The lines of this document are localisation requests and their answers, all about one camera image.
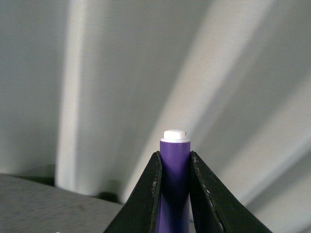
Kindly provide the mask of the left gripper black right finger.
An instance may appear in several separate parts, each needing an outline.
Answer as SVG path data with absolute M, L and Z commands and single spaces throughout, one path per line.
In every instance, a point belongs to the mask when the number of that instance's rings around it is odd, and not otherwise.
M 190 153 L 190 202 L 197 233 L 270 233 L 201 157 Z

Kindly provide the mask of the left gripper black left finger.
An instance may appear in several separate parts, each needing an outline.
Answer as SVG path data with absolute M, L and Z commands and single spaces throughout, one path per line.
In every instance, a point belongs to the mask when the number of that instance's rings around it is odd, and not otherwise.
M 154 152 L 127 202 L 105 229 L 106 233 L 155 233 L 160 208 L 162 162 Z

